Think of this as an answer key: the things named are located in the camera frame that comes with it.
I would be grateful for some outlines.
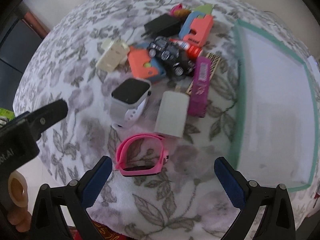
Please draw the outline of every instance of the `blue plastic part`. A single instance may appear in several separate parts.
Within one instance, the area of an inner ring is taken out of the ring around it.
[[[81,205],[83,208],[92,207],[100,191],[107,182],[112,172],[112,160],[106,158],[100,168],[92,176],[87,186],[82,191]]]
[[[179,32],[179,39],[182,40],[184,36],[190,33],[191,28],[190,25],[193,22],[194,19],[196,19],[198,16],[205,16],[205,13],[199,12],[199,11],[194,11],[189,14],[188,18],[186,19],[184,25],[182,26],[180,32]]]
[[[214,162],[214,173],[227,193],[234,207],[242,210],[245,205],[245,194],[236,179],[219,159]]]
[[[144,42],[136,45],[135,47],[137,49],[147,49],[148,46],[149,46],[149,43]],[[159,63],[159,61],[156,58],[151,58],[150,63],[153,67],[157,68],[159,72],[159,75],[148,78],[148,80],[151,83],[156,83],[166,77],[167,72],[165,71],[164,67]]]

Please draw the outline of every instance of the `pink watch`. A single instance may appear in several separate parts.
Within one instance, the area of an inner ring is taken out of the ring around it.
[[[135,166],[135,167],[127,167],[127,151],[129,146],[138,139],[151,138],[156,139],[161,144],[161,151],[159,160],[155,165],[152,166]],[[151,176],[156,175],[161,172],[162,166],[165,164],[166,160],[169,158],[168,151],[164,149],[163,145],[164,137],[155,135],[152,133],[140,133],[134,136],[131,136],[124,140],[117,149],[116,152],[116,169],[120,171],[120,173],[125,177],[133,177],[133,176]]]

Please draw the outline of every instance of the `floral tablecloth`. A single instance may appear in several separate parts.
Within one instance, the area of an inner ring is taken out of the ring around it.
[[[121,37],[128,44],[140,42],[143,25],[178,3],[190,8],[213,5],[215,22],[204,49],[223,60],[211,81],[206,117],[187,119],[184,138],[172,144],[162,172],[125,178],[114,170],[88,209],[94,220],[135,239],[220,239],[239,212],[213,171],[215,158],[227,153],[234,135],[238,85],[232,32],[235,20],[265,29],[304,60],[309,56],[306,46],[271,16],[238,0],[89,0],[63,18],[39,46],[13,105],[15,113],[21,114],[58,98],[67,101],[67,118],[44,132],[38,142],[43,164],[61,184],[79,179],[103,155],[114,160],[122,140],[153,131],[162,93],[174,84],[164,80],[153,86],[139,122],[129,130],[114,130],[108,116],[110,94],[131,73],[128,64],[111,74],[96,70],[102,41]],[[315,91],[319,102],[316,83]],[[153,158],[153,152],[142,143],[131,150],[132,162]],[[319,177],[317,164],[312,186],[290,194],[296,227],[313,208]],[[253,237],[262,212],[248,239]]]

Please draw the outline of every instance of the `black power adapter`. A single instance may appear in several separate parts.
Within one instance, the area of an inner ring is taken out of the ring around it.
[[[170,37],[178,35],[181,30],[181,22],[178,18],[169,14],[160,15],[158,18],[144,25],[146,30],[141,37],[149,35],[156,38],[158,36]]]

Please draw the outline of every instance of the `watch face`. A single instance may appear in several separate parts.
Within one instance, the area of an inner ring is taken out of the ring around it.
[[[129,78],[113,90],[111,96],[119,101],[132,105],[136,103],[149,89],[149,83]]]

